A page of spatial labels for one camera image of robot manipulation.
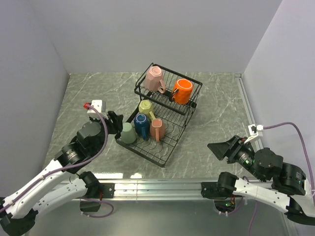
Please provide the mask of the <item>mint green cup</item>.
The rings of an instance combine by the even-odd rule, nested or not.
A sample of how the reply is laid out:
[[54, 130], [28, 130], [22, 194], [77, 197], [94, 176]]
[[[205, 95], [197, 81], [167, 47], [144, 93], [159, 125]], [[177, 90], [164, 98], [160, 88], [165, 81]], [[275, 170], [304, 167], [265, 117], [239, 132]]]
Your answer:
[[125, 144], [132, 144], [136, 141], [137, 134], [131, 123], [125, 122], [123, 123], [123, 129], [121, 132], [121, 140]]

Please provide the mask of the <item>blue faceted mug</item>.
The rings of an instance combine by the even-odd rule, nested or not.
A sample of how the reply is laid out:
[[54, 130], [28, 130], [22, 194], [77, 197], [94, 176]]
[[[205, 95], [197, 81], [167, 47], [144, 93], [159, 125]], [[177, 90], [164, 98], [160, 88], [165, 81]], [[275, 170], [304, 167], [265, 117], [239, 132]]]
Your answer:
[[134, 118], [134, 127], [136, 133], [143, 138], [148, 140], [150, 133], [150, 121], [145, 114], [137, 114]]

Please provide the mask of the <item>yellow mug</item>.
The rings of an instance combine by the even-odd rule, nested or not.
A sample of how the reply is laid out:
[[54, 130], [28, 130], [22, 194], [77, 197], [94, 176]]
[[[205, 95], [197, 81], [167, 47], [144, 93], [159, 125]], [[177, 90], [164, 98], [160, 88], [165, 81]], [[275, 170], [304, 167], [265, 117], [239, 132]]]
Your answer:
[[141, 100], [138, 106], [138, 110], [140, 114], [146, 115], [150, 119], [150, 121], [156, 118], [154, 115], [153, 104], [150, 100]]

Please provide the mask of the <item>pink floral mug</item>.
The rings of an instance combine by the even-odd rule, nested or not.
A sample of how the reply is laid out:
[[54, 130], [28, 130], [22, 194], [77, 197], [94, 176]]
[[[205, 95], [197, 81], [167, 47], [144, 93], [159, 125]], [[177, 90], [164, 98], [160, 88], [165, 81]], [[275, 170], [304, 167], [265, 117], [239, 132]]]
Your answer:
[[165, 136], [165, 125], [160, 118], [153, 119], [150, 126], [150, 135], [155, 139], [157, 143]]

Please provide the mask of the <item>black wire dish rack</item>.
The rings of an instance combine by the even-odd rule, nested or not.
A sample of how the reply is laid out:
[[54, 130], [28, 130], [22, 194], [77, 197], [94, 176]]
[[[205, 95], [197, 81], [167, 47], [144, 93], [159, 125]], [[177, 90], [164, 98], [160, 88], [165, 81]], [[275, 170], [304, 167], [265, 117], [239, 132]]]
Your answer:
[[[153, 92], [145, 88], [144, 84], [148, 69], [135, 83], [134, 92], [139, 95], [140, 101], [149, 100], [152, 103], [155, 117], [160, 118], [165, 124], [166, 134], [159, 143], [151, 135], [149, 135], [147, 140], [138, 136], [132, 144], [126, 144], [122, 141], [121, 135], [117, 134], [115, 141], [117, 144], [155, 165], [164, 167], [195, 112], [202, 83], [153, 62], [150, 66], [158, 66], [162, 69], [163, 80], [166, 83], [166, 92], [161, 94], [158, 91]], [[187, 79], [193, 85], [192, 94], [186, 104], [178, 104], [171, 100], [172, 89], [175, 82], [179, 79]]]

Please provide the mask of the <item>orange mug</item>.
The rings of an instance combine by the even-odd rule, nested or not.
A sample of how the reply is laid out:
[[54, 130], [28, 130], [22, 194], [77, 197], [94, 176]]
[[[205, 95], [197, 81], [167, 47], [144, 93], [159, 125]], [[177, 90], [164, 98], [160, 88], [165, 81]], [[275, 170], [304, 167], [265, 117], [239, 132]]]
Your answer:
[[178, 79], [175, 82], [169, 100], [171, 102], [185, 105], [189, 102], [192, 91], [193, 84], [190, 80], [184, 78]]

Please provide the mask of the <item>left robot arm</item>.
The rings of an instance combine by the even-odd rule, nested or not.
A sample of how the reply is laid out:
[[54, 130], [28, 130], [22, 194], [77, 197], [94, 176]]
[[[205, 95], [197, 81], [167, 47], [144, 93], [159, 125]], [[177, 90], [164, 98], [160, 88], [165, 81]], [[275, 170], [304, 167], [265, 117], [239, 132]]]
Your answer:
[[70, 184], [54, 190], [63, 180], [76, 174], [99, 156], [107, 144], [108, 135], [123, 129], [123, 115], [109, 111], [90, 117], [70, 143], [62, 147], [55, 158], [31, 181], [15, 193], [0, 200], [0, 225], [9, 236], [22, 236], [43, 214], [75, 198], [102, 197], [95, 175], [82, 172]]

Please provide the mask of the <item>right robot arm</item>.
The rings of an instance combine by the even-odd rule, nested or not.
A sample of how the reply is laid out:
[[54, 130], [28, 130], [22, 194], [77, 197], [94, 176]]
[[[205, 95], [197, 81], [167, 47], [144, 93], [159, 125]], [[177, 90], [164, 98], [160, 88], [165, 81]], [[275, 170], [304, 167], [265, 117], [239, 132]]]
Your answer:
[[272, 206], [295, 223], [315, 224], [312, 188], [300, 167], [285, 163], [282, 156], [268, 147], [255, 151], [246, 138], [237, 135], [225, 142], [209, 143], [207, 147], [218, 160], [226, 158], [228, 164], [240, 164], [261, 182], [272, 181], [271, 188], [264, 188], [221, 172], [215, 187], [218, 198], [233, 195], [251, 198]]

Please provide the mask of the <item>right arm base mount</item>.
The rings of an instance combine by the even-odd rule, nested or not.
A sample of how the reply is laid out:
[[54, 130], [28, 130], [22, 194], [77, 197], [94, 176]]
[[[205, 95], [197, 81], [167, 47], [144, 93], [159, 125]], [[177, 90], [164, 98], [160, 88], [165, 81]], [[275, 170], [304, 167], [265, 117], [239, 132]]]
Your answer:
[[236, 190], [239, 178], [229, 172], [221, 172], [217, 182], [201, 182], [201, 196], [207, 199], [226, 199]]

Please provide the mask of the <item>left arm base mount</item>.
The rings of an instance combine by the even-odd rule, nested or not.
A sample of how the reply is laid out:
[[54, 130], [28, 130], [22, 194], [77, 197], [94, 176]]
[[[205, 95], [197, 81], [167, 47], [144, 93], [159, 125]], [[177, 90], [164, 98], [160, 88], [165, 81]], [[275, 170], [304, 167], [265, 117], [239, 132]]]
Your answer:
[[115, 184], [114, 183], [97, 183], [87, 188], [86, 194], [83, 198], [92, 199], [111, 199], [114, 197]]

